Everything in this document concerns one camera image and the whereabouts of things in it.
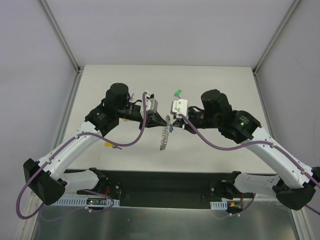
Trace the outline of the left aluminium frame post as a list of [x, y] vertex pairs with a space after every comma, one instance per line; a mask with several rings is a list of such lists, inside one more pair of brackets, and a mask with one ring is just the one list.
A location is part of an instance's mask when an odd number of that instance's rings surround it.
[[51, 26], [54, 35], [56, 36], [62, 50], [64, 51], [66, 57], [68, 58], [72, 68], [78, 74], [81, 71], [81, 66], [79, 65], [78, 61], [76, 60], [48, 2], [46, 0], [37, 0], [41, 10], [43, 11], [49, 25]]

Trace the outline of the key with yellow tag lower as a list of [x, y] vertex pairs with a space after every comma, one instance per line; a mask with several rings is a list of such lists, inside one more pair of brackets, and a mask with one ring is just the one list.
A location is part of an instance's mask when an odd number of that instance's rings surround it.
[[119, 147], [119, 146], [117, 146], [117, 145], [115, 145], [115, 144], [112, 144], [112, 143], [110, 143], [110, 142], [105, 142], [105, 143], [104, 143], [104, 146], [105, 146], [105, 147], [111, 147], [111, 148], [113, 148], [113, 149], [122, 150], [121, 147]]

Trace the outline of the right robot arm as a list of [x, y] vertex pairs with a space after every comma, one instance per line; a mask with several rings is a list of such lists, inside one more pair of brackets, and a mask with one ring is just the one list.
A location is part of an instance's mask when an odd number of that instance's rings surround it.
[[[254, 116], [244, 110], [233, 110], [227, 96], [219, 90], [208, 90], [201, 95], [203, 108], [190, 106], [180, 93], [180, 90], [175, 92], [176, 99], [171, 103], [174, 127], [197, 135], [216, 150], [226, 152], [246, 148], [275, 172], [269, 176], [237, 172], [234, 180], [215, 188], [218, 194], [228, 199], [241, 193], [270, 196], [295, 211], [308, 206], [320, 186], [319, 167], [311, 167], [294, 157]], [[204, 129], [217, 129], [236, 146], [213, 144], [200, 133]]]

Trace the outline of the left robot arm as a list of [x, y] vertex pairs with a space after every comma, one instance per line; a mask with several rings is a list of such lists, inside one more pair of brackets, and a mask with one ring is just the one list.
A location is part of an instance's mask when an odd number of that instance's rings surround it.
[[58, 147], [35, 161], [23, 164], [27, 186], [46, 205], [57, 202], [66, 193], [90, 190], [104, 194], [107, 177], [92, 167], [81, 172], [66, 173], [66, 169], [86, 149], [119, 125], [120, 119], [139, 123], [139, 129], [164, 127], [166, 121], [157, 112], [158, 102], [153, 94], [144, 92], [141, 99], [130, 102], [129, 88], [124, 83], [114, 83], [105, 98], [92, 109], [76, 131]]

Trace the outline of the aluminium frame post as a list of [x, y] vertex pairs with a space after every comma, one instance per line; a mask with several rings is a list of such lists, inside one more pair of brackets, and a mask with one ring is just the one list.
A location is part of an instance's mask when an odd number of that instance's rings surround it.
[[291, 18], [295, 14], [295, 12], [298, 10], [300, 5], [303, 3], [303, 0], [293, 0], [285, 12], [283, 18], [281, 19], [280, 23], [278, 24], [275, 32], [273, 33], [272, 37], [268, 41], [268, 44], [266, 45], [266, 48], [264, 49], [262, 55], [260, 56], [259, 60], [257, 61], [255, 67], [252, 69], [252, 73], [254, 76], [257, 75], [265, 61], [267, 60], [267, 57], [270, 55], [271, 51], [275, 47], [276, 43], [280, 39], [282, 33], [285, 31], [287, 25], [289, 24]]
[[78, 74], [81, 71], [81, 66], [79, 65], [78, 61], [76, 60], [48, 2], [46, 0], [37, 0], [41, 10], [43, 11], [49, 25], [51, 26], [54, 35], [56, 36], [62, 50], [64, 51], [66, 57], [68, 58], [72, 68]]

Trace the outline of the key with green tag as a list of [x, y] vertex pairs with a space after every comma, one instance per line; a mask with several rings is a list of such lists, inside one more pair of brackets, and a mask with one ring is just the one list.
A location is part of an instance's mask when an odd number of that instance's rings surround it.
[[175, 93], [174, 93], [174, 96], [176, 97], [176, 98], [181, 98], [180, 97], [180, 94], [182, 93], [182, 90], [181, 89], [178, 89]]

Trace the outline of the key with solid blue tag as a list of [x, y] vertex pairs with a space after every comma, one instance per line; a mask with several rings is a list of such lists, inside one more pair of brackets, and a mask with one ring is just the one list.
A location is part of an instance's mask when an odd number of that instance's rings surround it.
[[168, 130], [169, 130], [170, 133], [173, 132], [174, 128], [173, 128], [173, 125], [172, 125], [172, 124], [169, 125]]

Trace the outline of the right aluminium frame post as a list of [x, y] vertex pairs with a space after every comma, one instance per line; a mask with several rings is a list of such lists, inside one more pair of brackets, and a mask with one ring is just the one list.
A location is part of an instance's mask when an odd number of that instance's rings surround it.
[[254, 76], [257, 75], [265, 61], [267, 60], [267, 57], [270, 55], [271, 51], [275, 47], [276, 43], [280, 39], [282, 33], [285, 31], [287, 25], [289, 24], [291, 18], [295, 14], [295, 12], [298, 10], [300, 5], [303, 3], [303, 0], [293, 0], [285, 12], [283, 18], [281, 19], [280, 23], [278, 24], [275, 32], [273, 33], [272, 37], [268, 41], [268, 44], [266, 45], [266, 48], [264, 49], [262, 55], [260, 56], [259, 60], [257, 61], [255, 67], [252, 69], [252, 73]]

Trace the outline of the metal disc keyring holder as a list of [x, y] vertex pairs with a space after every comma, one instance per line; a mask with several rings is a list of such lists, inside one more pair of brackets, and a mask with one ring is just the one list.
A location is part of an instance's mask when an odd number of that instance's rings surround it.
[[169, 125], [171, 124], [171, 117], [167, 115], [165, 117], [166, 121], [166, 126], [163, 127], [162, 134], [161, 134], [161, 141], [160, 141], [160, 151], [164, 151], [167, 147], [168, 144], [168, 139], [169, 139]]

